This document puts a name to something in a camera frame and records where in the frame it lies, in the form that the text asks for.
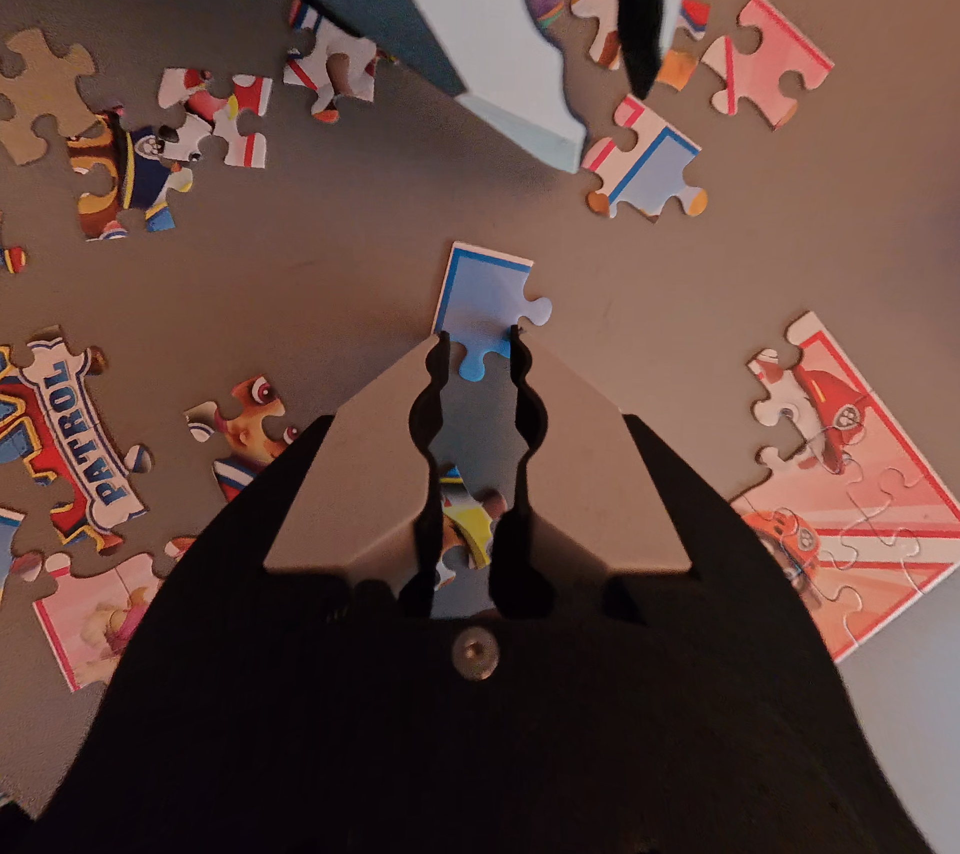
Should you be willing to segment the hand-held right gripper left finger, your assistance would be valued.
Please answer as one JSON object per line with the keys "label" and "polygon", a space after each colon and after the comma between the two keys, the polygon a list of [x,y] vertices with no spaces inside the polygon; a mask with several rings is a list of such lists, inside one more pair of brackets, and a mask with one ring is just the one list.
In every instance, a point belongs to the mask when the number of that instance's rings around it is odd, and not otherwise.
{"label": "hand-held right gripper left finger", "polygon": [[276,574],[383,583],[402,610],[429,617],[443,541],[438,464],[450,337],[406,353],[330,423],[265,560]]}

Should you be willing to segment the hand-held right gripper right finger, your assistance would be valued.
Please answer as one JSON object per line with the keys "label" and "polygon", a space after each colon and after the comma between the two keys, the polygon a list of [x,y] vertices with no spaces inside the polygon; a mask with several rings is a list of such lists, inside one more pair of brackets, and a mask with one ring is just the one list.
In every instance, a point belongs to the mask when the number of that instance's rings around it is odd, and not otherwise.
{"label": "hand-held right gripper right finger", "polygon": [[688,575],[690,555],[618,405],[531,329],[511,327],[510,352],[525,447],[494,536],[498,613],[542,619],[601,603],[623,579]]}

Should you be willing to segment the yellow helmet dog puzzle piece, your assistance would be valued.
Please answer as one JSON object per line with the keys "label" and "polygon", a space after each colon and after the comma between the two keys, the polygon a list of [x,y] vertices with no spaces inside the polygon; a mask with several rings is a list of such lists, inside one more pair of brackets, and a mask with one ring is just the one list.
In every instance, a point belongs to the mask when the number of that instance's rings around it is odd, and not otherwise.
{"label": "yellow helmet dog puzzle piece", "polygon": [[465,562],[473,570],[489,566],[496,526],[508,505],[493,488],[485,488],[478,498],[474,497],[454,464],[440,477],[439,496],[442,529],[437,570],[439,584],[447,584],[455,577],[449,557]]}

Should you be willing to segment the pink red striped puzzle piece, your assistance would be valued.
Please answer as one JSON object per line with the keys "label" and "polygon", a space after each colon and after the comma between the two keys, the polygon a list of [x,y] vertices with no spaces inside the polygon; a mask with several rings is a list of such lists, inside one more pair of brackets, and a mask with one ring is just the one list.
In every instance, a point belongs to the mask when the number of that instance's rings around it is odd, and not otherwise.
{"label": "pink red striped puzzle piece", "polygon": [[750,100],[774,130],[795,114],[798,103],[780,86],[786,73],[798,74],[804,89],[819,87],[834,69],[832,61],[769,0],[749,0],[738,14],[738,25],[760,31],[758,47],[742,53],[723,35],[702,54],[701,63],[724,81],[710,99],[721,114],[738,112],[741,99]]}

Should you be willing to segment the plain blue puzzle piece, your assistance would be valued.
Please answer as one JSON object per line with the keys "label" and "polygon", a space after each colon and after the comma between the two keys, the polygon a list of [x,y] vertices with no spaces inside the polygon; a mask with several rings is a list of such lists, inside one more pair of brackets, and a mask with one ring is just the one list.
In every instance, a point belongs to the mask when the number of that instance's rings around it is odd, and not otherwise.
{"label": "plain blue puzzle piece", "polygon": [[531,259],[455,242],[447,262],[432,331],[445,332],[463,346],[459,375],[480,382],[487,354],[510,358],[511,328],[522,318],[546,324],[553,305],[546,296],[531,300],[525,295]]}

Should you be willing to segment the red border dog puzzle section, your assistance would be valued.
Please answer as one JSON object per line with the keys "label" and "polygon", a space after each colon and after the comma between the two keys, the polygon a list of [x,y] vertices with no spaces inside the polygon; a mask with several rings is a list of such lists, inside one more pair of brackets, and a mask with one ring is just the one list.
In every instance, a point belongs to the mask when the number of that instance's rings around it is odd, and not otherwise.
{"label": "red border dog puzzle section", "polygon": [[797,591],[833,661],[842,661],[958,569],[959,506],[846,351],[808,311],[748,368],[765,390],[764,427],[801,436],[762,448],[765,480],[731,506]]}

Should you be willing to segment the pink dog puzzle piece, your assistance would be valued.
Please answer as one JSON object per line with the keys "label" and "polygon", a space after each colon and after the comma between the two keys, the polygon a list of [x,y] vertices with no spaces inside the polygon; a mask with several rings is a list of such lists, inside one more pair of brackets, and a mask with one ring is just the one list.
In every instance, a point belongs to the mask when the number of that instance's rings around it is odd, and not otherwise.
{"label": "pink dog puzzle piece", "polygon": [[79,577],[71,560],[58,552],[42,562],[54,591],[35,600],[35,619],[71,693],[109,683],[163,578],[155,559],[139,553],[108,570]]}

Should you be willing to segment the grey desk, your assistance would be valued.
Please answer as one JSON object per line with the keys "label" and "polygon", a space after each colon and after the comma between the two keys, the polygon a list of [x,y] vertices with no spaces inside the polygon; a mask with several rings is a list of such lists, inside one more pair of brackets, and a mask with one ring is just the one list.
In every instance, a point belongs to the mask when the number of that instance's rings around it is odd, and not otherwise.
{"label": "grey desk", "polygon": [[[707,45],[747,0],[712,6]],[[651,104],[702,153],[687,177],[708,192],[688,217],[672,200],[650,223],[584,206],[589,176],[537,163],[399,64],[375,100],[340,121],[309,115],[279,79],[289,0],[2,0],[2,39],[40,26],[97,59],[98,104],[161,124],[168,66],[277,78],[262,123],[265,170],[222,164],[222,144],[174,194],[176,228],[88,242],[64,145],[39,162],[2,152],[2,344],[60,325],[100,345],[91,393],[118,445],[147,445],[135,479],[148,513],[124,529],[136,552],[202,527],[222,504],[185,409],[266,373],[291,420],[336,409],[430,330],[455,240],[534,260],[548,296],[541,337],[622,409],[642,416],[714,488],[763,477],[761,446],[786,453],[789,425],[750,415],[747,360],[816,312],[958,496],[958,0],[771,0],[834,71],[773,131],[749,102],[725,117],[698,68]],[[841,664],[871,745],[937,852],[958,852],[958,572]]]}

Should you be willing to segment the white orange puzzle piece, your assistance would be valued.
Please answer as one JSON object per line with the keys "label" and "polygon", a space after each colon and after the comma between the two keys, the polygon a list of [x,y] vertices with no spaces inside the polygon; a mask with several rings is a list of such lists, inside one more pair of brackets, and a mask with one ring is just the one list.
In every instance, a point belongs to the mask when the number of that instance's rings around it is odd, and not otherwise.
{"label": "white orange puzzle piece", "polygon": [[[571,0],[571,12],[578,18],[597,22],[594,40],[589,47],[589,56],[606,69],[618,69],[621,65],[621,45],[618,35],[618,0]],[[712,5],[702,0],[682,0],[676,29],[685,31],[693,41],[704,38],[712,13]],[[670,48],[661,63],[656,82],[681,91],[689,82],[699,56],[689,50]]]}

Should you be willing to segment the white dog red striped puzzle piece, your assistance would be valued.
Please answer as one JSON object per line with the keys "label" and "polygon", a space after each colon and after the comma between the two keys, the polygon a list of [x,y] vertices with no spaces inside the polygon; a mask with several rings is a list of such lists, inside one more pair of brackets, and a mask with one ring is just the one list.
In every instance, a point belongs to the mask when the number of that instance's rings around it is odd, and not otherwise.
{"label": "white dog red striped puzzle piece", "polygon": [[314,45],[307,54],[289,51],[283,83],[312,91],[315,100],[310,113],[324,124],[339,120],[338,101],[342,97],[371,103],[378,63],[398,61],[372,40],[344,31],[304,0],[292,0],[289,23],[295,31],[311,32]]}

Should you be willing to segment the orange dog eyes puzzle piece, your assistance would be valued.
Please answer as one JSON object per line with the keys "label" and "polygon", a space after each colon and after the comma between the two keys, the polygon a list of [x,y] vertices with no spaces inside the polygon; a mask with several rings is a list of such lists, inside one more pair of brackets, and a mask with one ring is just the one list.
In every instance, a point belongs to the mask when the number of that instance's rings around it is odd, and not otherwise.
{"label": "orange dog eyes puzzle piece", "polygon": [[221,437],[229,446],[229,455],[212,463],[214,479],[227,503],[246,489],[300,433],[293,424],[287,424],[277,438],[267,433],[266,420],[285,416],[286,409],[266,375],[258,374],[238,383],[231,390],[231,396],[241,406],[234,417],[225,417],[214,400],[204,401],[184,412],[194,440],[206,442]]}

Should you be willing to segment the blue white red striped puzzle piece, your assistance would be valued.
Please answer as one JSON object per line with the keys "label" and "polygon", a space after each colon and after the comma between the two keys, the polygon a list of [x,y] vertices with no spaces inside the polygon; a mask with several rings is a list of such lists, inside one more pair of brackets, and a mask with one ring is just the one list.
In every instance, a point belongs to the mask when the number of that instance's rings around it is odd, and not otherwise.
{"label": "blue white red striped puzzle piece", "polygon": [[587,207],[612,218],[618,205],[626,203],[656,221],[667,200],[676,199],[687,215],[703,213],[707,191],[688,184],[684,173],[701,148],[631,94],[618,104],[613,119],[619,128],[632,131],[636,141],[625,151],[611,137],[603,137],[587,150],[582,167],[602,181],[599,189],[586,194]]}

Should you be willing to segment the red blue logo puzzle section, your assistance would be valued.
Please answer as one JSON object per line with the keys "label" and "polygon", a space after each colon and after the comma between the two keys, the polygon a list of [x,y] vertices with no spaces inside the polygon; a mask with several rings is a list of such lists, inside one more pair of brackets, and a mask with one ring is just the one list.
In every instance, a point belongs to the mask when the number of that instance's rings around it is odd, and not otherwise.
{"label": "red blue logo puzzle section", "polygon": [[61,545],[88,540],[108,557],[124,545],[117,528],[144,515],[132,477],[153,468],[143,444],[121,452],[90,393],[88,380],[107,359],[91,346],[71,350],[59,328],[33,337],[31,361],[15,364],[1,346],[1,461],[19,462],[40,486],[62,480],[71,498],[50,512]]}

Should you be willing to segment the plain brown cardboard puzzle piece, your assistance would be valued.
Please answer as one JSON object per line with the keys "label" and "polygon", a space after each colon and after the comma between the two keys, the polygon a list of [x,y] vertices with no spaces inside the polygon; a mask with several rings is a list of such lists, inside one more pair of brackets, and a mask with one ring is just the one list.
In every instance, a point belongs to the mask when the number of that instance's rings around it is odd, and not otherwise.
{"label": "plain brown cardboard puzzle piece", "polygon": [[99,123],[77,86],[78,78],[94,75],[97,68],[88,49],[77,43],[64,56],[55,55],[40,28],[17,32],[5,44],[24,60],[19,74],[1,78],[2,96],[14,110],[1,123],[1,142],[20,166],[39,160],[47,151],[46,141],[33,129],[38,118],[54,117],[58,134],[68,139]]}

